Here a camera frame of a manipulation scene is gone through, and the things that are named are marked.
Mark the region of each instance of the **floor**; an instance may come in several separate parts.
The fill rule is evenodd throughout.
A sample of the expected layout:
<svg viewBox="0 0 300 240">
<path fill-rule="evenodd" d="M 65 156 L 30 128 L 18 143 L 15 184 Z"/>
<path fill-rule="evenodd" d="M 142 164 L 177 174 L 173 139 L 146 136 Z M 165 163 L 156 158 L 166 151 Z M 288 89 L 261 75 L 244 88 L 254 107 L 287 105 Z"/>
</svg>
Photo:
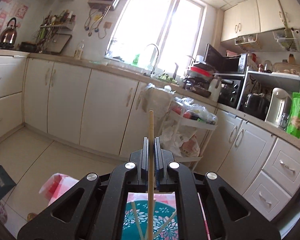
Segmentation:
<svg viewBox="0 0 300 240">
<path fill-rule="evenodd" d="M 88 173 L 110 173 L 122 164 L 63 145 L 24 127 L 0 143 L 0 165 L 17 184 L 3 199 L 8 213 L 6 228 L 14 237 L 26 224 L 29 213 L 40 213 L 48 200 L 41 186 L 55 173 L 82 179 Z"/>
</svg>

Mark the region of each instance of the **faucet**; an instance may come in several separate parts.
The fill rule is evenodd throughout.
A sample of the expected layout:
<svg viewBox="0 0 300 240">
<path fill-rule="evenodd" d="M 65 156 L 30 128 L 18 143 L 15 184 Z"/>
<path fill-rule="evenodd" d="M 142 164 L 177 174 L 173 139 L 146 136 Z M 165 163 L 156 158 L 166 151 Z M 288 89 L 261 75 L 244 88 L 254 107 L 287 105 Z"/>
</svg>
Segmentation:
<svg viewBox="0 0 300 240">
<path fill-rule="evenodd" d="M 151 73 L 150 73 L 150 76 L 151 76 L 152 74 L 154 74 L 155 67 L 157 66 L 157 63 L 158 63 L 158 60 L 159 60 L 159 56 L 160 56 L 160 51 L 159 51 L 158 45 L 155 44 L 155 43 L 150 43 L 149 45 L 146 46 L 146 48 L 147 48 L 148 46 L 150 46 L 150 45 L 154 45 L 155 48 L 157 49 L 157 52 L 158 52 L 157 58 L 155 59 L 155 62 L 154 62 L 153 69 L 152 69 L 152 71 L 151 71 Z"/>
</svg>

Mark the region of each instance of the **green snack bag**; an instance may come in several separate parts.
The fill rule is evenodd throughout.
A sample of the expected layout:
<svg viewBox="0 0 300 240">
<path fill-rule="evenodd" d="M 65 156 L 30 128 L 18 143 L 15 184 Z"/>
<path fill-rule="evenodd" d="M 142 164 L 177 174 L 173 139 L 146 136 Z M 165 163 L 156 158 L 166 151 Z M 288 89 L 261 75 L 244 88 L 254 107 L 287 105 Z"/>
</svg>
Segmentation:
<svg viewBox="0 0 300 240">
<path fill-rule="evenodd" d="M 300 139 L 300 93 L 292 93 L 292 106 L 287 133 Z"/>
</svg>

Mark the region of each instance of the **silver screw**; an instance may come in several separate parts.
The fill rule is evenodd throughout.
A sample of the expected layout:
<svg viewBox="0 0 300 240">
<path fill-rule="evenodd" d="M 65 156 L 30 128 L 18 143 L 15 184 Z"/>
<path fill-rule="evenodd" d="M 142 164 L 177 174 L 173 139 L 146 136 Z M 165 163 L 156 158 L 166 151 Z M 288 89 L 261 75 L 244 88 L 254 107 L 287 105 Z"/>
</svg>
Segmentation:
<svg viewBox="0 0 300 240">
<path fill-rule="evenodd" d="M 171 163 L 169 163 L 169 167 L 172 169 L 177 169 L 180 167 L 180 164 L 177 162 L 171 162 Z"/>
<path fill-rule="evenodd" d="M 97 179 L 97 177 L 98 177 L 97 174 L 95 174 L 95 173 L 90 173 L 90 174 L 87 175 L 87 180 L 94 181 L 94 180 Z"/>
<path fill-rule="evenodd" d="M 126 165 L 125 165 L 125 167 L 126 167 L 127 169 L 129 169 L 129 170 L 133 169 L 135 166 L 136 166 L 136 164 L 133 163 L 133 162 L 128 162 L 128 163 L 126 163 Z"/>
<path fill-rule="evenodd" d="M 209 172 L 207 177 L 208 179 L 216 179 L 218 176 L 214 172 Z"/>
</svg>

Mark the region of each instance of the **countertop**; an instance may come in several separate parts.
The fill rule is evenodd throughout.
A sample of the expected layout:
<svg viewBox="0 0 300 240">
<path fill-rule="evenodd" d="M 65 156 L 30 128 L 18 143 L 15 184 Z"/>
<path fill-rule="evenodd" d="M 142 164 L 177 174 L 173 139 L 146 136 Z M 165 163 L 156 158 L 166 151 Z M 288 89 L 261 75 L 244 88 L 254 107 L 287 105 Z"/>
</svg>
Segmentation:
<svg viewBox="0 0 300 240">
<path fill-rule="evenodd" d="M 21 57 L 31 57 L 31 58 L 50 60 L 50 61 L 55 61 L 55 62 L 67 63 L 67 64 L 71 64 L 71 65 L 88 67 L 91 69 L 96 69 L 96 70 L 100 70 L 100 71 L 104 71 L 104 72 L 109 72 L 114 75 L 131 78 L 131 79 L 138 80 L 138 81 L 141 81 L 144 83 L 153 83 L 154 85 L 156 85 L 158 87 L 164 87 L 166 85 L 165 82 L 151 79 L 149 77 L 143 76 L 140 73 L 135 73 L 131 70 L 121 69 L 121 68 L 118 68 L 117 66 L 114 66 L 111 64 L 98 65 L 98 64 L 91 63 L 88 60 L 77 60 L 77 59 L 74 59 L 73 57 L 54 56 L 54 55 L 39 54 L 39 53 L 27 53 L 27 52 L 21 52 L 21 51 L 2 50 L 2 49 L 0 49 L 0 56 L 21 56 Z M 191 98 L 201 101 L 205 104 L 208 104 L 208 105 L 217 107 L 219 109 L 222 109 L 224 111 L 230 112 L 232 114 L 235 114 L 238 117 L 240 117 L 244 120 L 247 120 L 248 122 L 251 122 L 254 125 L 257 125 L 264 130 L 269 131 L 270 133 L 282 138 L 283 140 L 294 145 L 296 148 L 300 149 L 300 140 L 292 135 L 287 134 L 283 130 L 280 130 L 268 123 L 265 123 L 264 121 L 262 121 L 256 117 L 253 117 L 249 114 L 246 114 L 244 112 L 236 110 L 232 107 L 213 102 L 213 101 L 209 100 L 208 98 L 204 98 L 204 97 L 194 94 L 190 91 L 184 90 L 183 88 L 181 88 L 179 86 L 176 86 L 173 84 L 170 84 L 170 86 L 173 91 L 176 91 L 180 95 L 191 97 Z"/>
</svg>

